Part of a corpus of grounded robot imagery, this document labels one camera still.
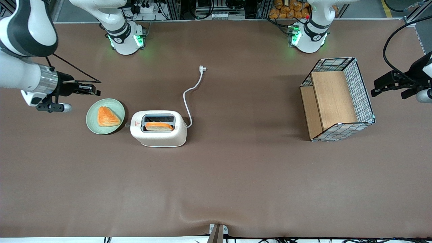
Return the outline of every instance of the brown tablecloth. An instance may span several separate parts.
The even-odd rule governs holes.
[[[73,111],[48,114],[1,90],[0,235],[181,236],[223,223],[237,237],[431,237],[432,106],[383,93],[372,99],[375,125],[312,143],[299,92],[319,58],[350,56],[372,89],[390,70],[385,40],[402,24],[338,20],[326,44],[304,54],[266,21],[154,23],[131,56],[111,50],[97,24],[56,25],[56,53],[102,80],[102,96],[61,97]],[[414,28],[388,49],[402,70],[422,55]],[[181,95],[199,65],[208,71],[188,95],[184,146],[87,129],[102,98],[123,102],[128,119],[150,109],[186,116]]]

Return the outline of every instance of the green plate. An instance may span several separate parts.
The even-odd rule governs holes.
[[[101,127],[98,124],[98,110],[99,107],[106,106],[120,119],[120,125],[114,127]],[[124,120],[124,107],[123,105],[116,99],[101,99],[98,102],[94,103],[86,116],[87,127],[90,131],[96,134],[108,134],[114,132],[117,128],[121,126]]]

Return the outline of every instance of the metal frame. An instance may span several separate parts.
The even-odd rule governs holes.
[[[15,11],[16,3],[15,0],[0,0],[0,7],[5,12],[8,12],[9,14],[12,14]]]
[[[345,13],[345,11],[348,9],[348,7],[350,6],[350,4],[344,4],[340,10],[339,10],[339,15],[337,16],[338,19],[342,18],[342,15]]]
[[[411,21],[416,20],[420,15],[426,11],[432,5],[432,0],[428,0],[426,3],[416,8],[412,13],[405,17],[405,23],[409,23]]]

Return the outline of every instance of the wooden board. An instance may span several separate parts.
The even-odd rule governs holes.
[[[309,137],[312,140],[323,132],[315,91],[312,86],[302,86],[300,87],[300,93],[302,94],[303,107],[305,108]]]
[[[312,72],[322,129],[336,123],[357,122],[353,101],[342,71]]]

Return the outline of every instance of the bread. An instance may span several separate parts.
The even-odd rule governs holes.
[[[282,0],[274,0],[274,7],[277,9],[280,9],[281,7],[283,7],[283,2]]]
[[[147,131],[172,131],[173,128],[170,124],[164,122],[147,122]]]
[[[306,18],[306,16],[309,15],[309,10],[308,9],[302,9],[302,18]]]
[[[114,127],[120,125],[120,119],[106,106],[99,107],[98,124],[101,127]]]
[[[279,10],[278,9],[272,9],[272,10],[270,10],[269,18],[271,18],[271,19],[277,19],[278,16],[279,16]]]
[[[288,6],[283,6],[280,10],[279,10],[279,14],[287,14],[289,13],[290,9]]]
[[[299,12],[299,11],[294,11],[294,17],[298,18],[298,19],[301,19],[302,18],[302,13]]]
[[[339,15],[339,8],[336,5],[333,5],[333,9],[335,11],[334,15],[337,17]]]
[[[297,0],[290,0],[289,8],[294,11],[300,11],[302,10],[302,3],[298,2]]]
[[[294,10],[290,10],[287,14],[286,14],[286,18],[287,19],[292,19],[294,17]]]

